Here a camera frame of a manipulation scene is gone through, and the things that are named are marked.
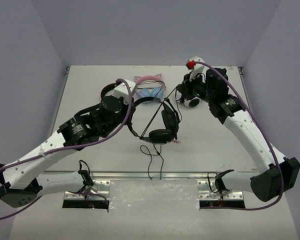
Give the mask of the black headset with microphone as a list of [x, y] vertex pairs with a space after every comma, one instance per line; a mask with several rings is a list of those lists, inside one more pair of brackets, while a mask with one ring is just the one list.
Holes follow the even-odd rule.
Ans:
[[[158, 108], [153, 114], [153, 116], [150, 118], [149, 122], [145, 126], [143, 132], [141, 134], [138, 134], [133, 129], [133, 116], [135, 111], [137, 110], [137, 107], [143, 103], [157, 103]], [[153, 123], [155, 117], [158, 115], [160, 111], [161, 119], [162, 119], [162, 126], [161, 128], [156, 128], [153, 130], [150, 130], [147, 133], [147, 130]], [[129, 115], [129, 118], [127, 120], [127, 127], [129, 131], [132, 133], [132, 135], [136, 138], [138, 138], [141, 141], [147, 142], [152, 145], [165, 145], [173, 140], [178, 139], [178, 132], [179, 132], [179, 124], [181, 122], [180, 116], [178, 111], [174, 108], [173, 104], [171, 103], [170, 99], [168, 97], [165, 97], [164, 99], [160, 100], [157, 97], [144, 97], [136, 100], [132, 104], [131, 113]]]

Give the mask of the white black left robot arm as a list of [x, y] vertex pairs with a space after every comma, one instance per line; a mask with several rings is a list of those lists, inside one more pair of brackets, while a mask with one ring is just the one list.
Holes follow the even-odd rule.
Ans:
[[88, 170], [79, 168], [58, 174], [45, 171], [58, 161], [118, 133], [127, 121], [131, 104], [131, 98], [105, 96], [100, 103], [76, 113], [25, 156], [9, 164], [0, 164], [0, 200], [12, 208], [19, 208], [43, 195], [89, 193], [94, 182]]

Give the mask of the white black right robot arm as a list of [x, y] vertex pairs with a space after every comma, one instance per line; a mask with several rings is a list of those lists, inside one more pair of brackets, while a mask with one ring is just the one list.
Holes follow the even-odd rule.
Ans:
[[195, 107], [200, 101], [208, 104], [210, 113], [225, 126], [252, 158], [257, 173], [246, 175], [233, 169], [216, 174], [214, 185], [219, 194], [233, 189], [252, 192], [262, 202], [290, 190], [296, 182], [300, 162], [287, 158], [267, 144], [261, 130], [242, 101], [229, 93], [225, 68], [192, 70], [176, 88], [176, 101]]

